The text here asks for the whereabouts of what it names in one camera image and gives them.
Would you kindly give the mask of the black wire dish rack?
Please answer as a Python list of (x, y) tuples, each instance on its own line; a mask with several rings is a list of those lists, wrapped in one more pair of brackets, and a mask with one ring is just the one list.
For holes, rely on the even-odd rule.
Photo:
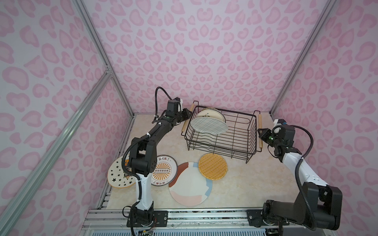
[(206, 151), (221, 156), (240, 159), (248, 163), (253, 155), (262, 151), (262, 141), (258, 138), (258, 129), (262, 128), (261, 111), (252, 114), (216, 108), (224, 119), (225, 132), (201, 132), (193, 126), (193, 120), (199, 113), (210, 107), (192, 104), (192, 116), (184, 124), (181, 135), (187, 142), (187, 148)]

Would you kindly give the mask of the cream and blue plate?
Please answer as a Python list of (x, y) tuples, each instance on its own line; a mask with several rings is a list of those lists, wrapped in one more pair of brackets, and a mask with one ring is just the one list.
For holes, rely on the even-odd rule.
[(223, 113), (221, 113), (218, 109), (210, 107), (204, 108), (202, 111), (200, 111), (197, 114), (197, 117), (210, 117), (223, 121), (224, 123), (226, 122), (226, 118)]

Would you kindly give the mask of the white grid pattern plate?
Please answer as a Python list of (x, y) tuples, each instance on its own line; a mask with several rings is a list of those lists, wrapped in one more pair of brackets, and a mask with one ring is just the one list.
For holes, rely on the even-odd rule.
[(220, 135), (228, 131), (228, 125), (216, 118), (197, 117), (190, 121), (192, 128), (199, 133)]

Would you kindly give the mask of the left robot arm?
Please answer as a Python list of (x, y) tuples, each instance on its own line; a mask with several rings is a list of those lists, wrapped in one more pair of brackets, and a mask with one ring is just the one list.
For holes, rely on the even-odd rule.
[(129, 156), (123, 168), (125, 174), (136, 178), (136, 202), (131, 206), (130, 225), (150, 226), (154, 222), (154, 202), (151, 193), (152, 173), (157, 166), (157, 145), (176, 125), (188, 120), (192, 112), (183, 107), (176, 97), (167, 103), (167, 109), (155, 117), (154, 127), (140, 138), (134, 138), (122, 161)]

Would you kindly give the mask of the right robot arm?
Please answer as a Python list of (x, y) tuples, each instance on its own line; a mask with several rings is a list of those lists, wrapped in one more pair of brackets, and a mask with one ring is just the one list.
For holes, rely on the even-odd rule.
[[(324, 181), (305, 161), (314, 146), (313, 136), (307, 129), (289, 125), (283, 119), (276, 122), (273, 129), (258, 129), (258, 136), (274, 149), (274, 157), (292, 172), (299, 193), (293, 203), (267, 200), (261, 211), (261, 221), (267, 225), (277, 224), (279, 228), (288, 222), (312, 231), (339, 229), (343, 194), (339, 188)], [(298, 129), (304, 131), (310, 139), (309, 147), (304, 153), (294, 146), (295, 132)]]

